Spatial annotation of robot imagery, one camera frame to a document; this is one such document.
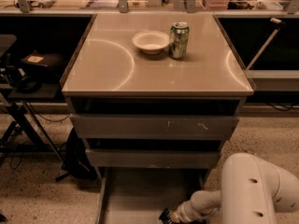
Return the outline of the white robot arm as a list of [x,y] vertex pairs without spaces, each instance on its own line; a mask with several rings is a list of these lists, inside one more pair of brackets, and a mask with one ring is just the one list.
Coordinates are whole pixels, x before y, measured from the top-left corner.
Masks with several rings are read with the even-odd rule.
[[222,224],[278,224],[277,213],[299,210],[299,178],[247,153],[223,164],[221,188],[199,190],[170,214],[175,223],[191,223],[221,211]]

